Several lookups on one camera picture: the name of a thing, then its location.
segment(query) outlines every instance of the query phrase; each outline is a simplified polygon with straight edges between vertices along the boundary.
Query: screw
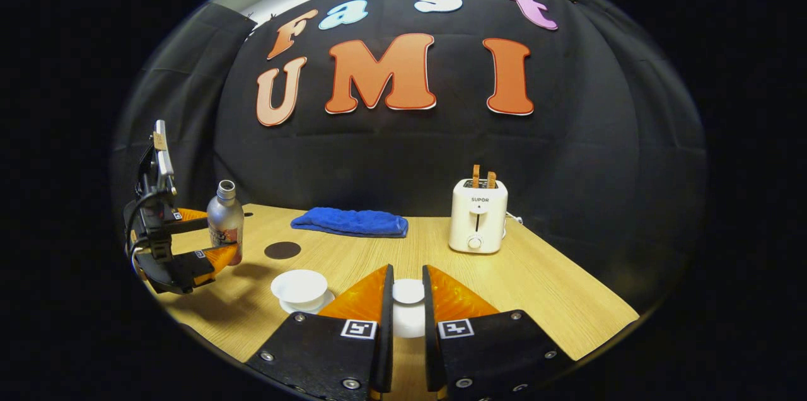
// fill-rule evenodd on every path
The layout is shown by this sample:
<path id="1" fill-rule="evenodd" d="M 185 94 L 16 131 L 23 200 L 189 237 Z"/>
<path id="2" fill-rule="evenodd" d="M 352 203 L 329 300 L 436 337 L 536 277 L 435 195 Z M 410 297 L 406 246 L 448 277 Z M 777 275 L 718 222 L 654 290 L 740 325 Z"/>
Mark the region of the screw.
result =
<path id="1" fill-rule="evenodd" d="M 361 384 L 358 383 L 356 379 L 349 379 L 349 378 L 342 381 L 342 384 L 348 390 L 355 390 L 361 386 Z"/>

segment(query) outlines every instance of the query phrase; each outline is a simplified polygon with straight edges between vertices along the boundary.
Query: toaster knob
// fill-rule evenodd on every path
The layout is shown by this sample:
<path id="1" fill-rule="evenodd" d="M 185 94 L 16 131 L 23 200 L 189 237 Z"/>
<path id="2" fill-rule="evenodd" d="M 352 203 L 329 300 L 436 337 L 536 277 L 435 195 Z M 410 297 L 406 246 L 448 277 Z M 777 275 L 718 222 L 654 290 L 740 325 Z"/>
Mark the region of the toaster knob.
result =
<path id="1" fill-rule="evenodd" d="M 478 235 L 472 235 L 468 238 L 468 247 L 473 249 L 479 249 L 482 246 L 482 237 Z"/>

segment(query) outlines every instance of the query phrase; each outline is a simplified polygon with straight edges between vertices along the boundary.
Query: pink letter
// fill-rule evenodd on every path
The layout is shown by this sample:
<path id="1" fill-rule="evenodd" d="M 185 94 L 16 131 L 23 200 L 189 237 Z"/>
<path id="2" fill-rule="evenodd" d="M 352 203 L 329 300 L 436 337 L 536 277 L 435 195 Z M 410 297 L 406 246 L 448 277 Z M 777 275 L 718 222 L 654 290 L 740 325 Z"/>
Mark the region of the pink letter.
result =
<path id="1" fill-rule="evenodd" d="M 542 28 L 548 28 L 548 30 L 557 29 L 556 22 L 546 19 L 541 14 L 541 10 L 547 10 L 547 7 L 544 4 L 535 2 L 533 0 L 510 1 L 516 1 L 518 3 L 518 7 L 521 8 L 521 13 L 524 13 L 524 16 L 526 16 L 527 19 L 532 21 L 534 24 L 539 25 Z"/>

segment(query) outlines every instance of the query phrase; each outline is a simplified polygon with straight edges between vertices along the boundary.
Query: white saucer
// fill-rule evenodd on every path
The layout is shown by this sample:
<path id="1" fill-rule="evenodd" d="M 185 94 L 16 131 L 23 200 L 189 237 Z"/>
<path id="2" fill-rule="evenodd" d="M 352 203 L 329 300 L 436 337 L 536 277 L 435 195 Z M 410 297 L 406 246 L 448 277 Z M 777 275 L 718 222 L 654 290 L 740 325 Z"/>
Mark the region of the white saucer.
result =
<path id="1" fill-rule="evenodd" d="M 334 301 L 334 298 L 336 298 L 334 293 L 331 292 L 330 289 L 326 290 L 325 298 L 322 301 L 322 305 L 317 306 L 317 308 L 314 308 L 313 310 L 300 310 L 299 308 L 294 307 L 294 305 L 292 303 L 288 303 L 287 301 L 283 301 L 283 300 L 279 300 L 279 301 L 280 301 L 280 307 L 286 313 L 291 314 L 291 313 L 294 313 L 295 311 L 302 311 L 303 313 L 311 313 L 311 314 L 316 315 L 316 314 L 319 314 L 319 312 L 322 311 L 323 308 L 328 306 L 328 304 L 331 303 L 331 301 Z"/>

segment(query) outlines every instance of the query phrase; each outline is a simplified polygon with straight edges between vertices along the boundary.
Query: orange letter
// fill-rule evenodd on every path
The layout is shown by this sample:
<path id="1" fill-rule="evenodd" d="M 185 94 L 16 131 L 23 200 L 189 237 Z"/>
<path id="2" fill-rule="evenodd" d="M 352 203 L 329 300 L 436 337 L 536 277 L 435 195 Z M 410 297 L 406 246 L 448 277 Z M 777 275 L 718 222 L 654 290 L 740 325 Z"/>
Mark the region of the orange letter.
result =
<path id="1" fill-rule="evenodd" d="M 300 79 L 300 68 L 305 65 L 305 58 L 297 58 L 286 63 L 286 93 L 283 103 L 272 108 L 272 84 L 277 76 L 277 68 L 265 71 L 257 77 L 257 120 L 266 126 L 280 125 L 291 116 L 294 104 L 297 103 L 297 85 Z"/>
<path id="2" fill-rule="evenodd" d="M 308 13 L 297 16 L 295 19 L 287 22 L 285 25 L 280 26 L 277 30 L 277 41 L 274 42 L 272 52 L 266 56 L 266 60 L 274 58 L 283 51 L 288 50 L 289 47 L 294 45 L 294 40 L 291 40 L 292 35 L 299 35 L 305 29 L 305 21 L 316 16 L 316 10 L 311 10 Z"/>
<path id="3" fill-rule="evenodd" d="M 358 106 L 351 95 L 351 81 L 356 85 L 367 108 L 375 108 L 386 83 L 394 76 L 392 91 L 384 103 L 392 110 L 427 110 L 438 102 L 429 91 L 426 76 L 426 50 L 434 37 L 425 33 L 404 33 L 395 37 L 376 61 L 361 40 L 334 45 L 334 95 L 325 104 L 331 114 L 350 113 Z"/>
<path id="4" fill-rule="evenodd" d="M 526 116 L 533 113 L 532 100 L 527 98 L 527 80 L 524 76 L 524 58 L 530 48 L 503 38 L 487 38 L 482 45 L 493 53 L 496 85 L 487 99 L 487 108 L 494 113 Z"/>

